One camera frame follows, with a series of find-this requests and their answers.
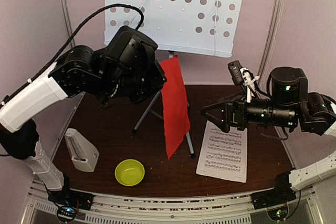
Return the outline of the red sheet music page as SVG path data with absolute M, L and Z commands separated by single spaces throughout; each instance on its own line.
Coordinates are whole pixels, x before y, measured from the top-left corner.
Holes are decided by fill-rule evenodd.
M 190 130 L 187 95 L 178 56 L 160 63 L 167 82 L 161 90 L 166 154 L 171 158 Z

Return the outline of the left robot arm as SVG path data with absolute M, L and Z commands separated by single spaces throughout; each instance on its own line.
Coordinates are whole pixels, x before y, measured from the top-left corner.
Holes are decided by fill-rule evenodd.
M 167 79 L 156 60 L 157 43 L 138 28 L 122 26 L 99 50 L 63 45 L 32 78 L 1 102 L 1 146 L 23 160 L 64 205 L 76 197 L 69 179 L 46 156 L 34 116 L 51 105 L 85 92 L 101 105 L 127 97 L 137 104 L 159 92 Z

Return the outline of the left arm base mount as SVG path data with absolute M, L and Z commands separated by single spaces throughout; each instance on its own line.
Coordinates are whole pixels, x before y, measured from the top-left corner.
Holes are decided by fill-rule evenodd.
M 74 221 L 79 210 L 90 210 L 94 195 L 80 191 L 70 190 L 50 191 L 46 190 L 48 200 L 56 206 L 56 217 L 63 223 Z

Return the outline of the white perforated music stand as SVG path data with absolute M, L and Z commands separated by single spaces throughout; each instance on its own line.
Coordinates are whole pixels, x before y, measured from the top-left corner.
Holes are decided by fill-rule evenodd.
M 242 0 L 105 0 L 104 43 L 122 26 L 138 28 L 161 51 L 229 58 Z

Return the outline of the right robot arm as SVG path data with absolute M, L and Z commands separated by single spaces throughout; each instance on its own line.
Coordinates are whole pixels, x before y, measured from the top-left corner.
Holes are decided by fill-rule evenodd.
M 277 67 L 267 80 L 265 98 L 231 95 L 202 108 L 201 114 L 227 133 L 231 127 L 243 131 L 249 124 L 276 126 L 284 134 L 300 127 L 302 132 L 335 136 L 335 100 L 308 91 L 301 68 Z

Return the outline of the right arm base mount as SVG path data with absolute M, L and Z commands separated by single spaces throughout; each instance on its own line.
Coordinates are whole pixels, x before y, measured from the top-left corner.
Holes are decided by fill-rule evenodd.
M 286 221 L 296 211 L 290 213 L 288 203 L 296 200 L 296 192 L 291 188 L 273 188 L 251 194 L 254 209 L 266 209 L 268 217 L 272 221 Z

